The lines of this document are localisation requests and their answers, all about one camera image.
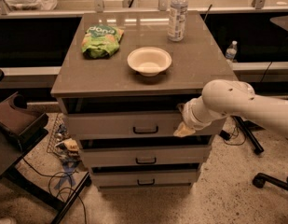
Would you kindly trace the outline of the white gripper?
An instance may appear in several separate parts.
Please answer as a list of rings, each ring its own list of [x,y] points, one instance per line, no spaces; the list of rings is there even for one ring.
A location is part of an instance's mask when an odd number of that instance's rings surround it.
[[[192,99],[185,104],[178,104],[177,108],[182,113],[183,122],[181,122],[178,128],[174,131],[173,135],[177,137],[186,137],[208,126],[208,123],[199,121],[194,115],[194,105],[196,100]]]

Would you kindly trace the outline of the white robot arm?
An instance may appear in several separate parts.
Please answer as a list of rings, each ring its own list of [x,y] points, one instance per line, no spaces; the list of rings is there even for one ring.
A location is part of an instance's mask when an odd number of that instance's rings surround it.
[[[257,95],[241,81],[216,79],[208,82],[199,98],[181,105],[182,121],[174,136],[185,137],[214,120],[238,116],[288,139],[288,100]]]

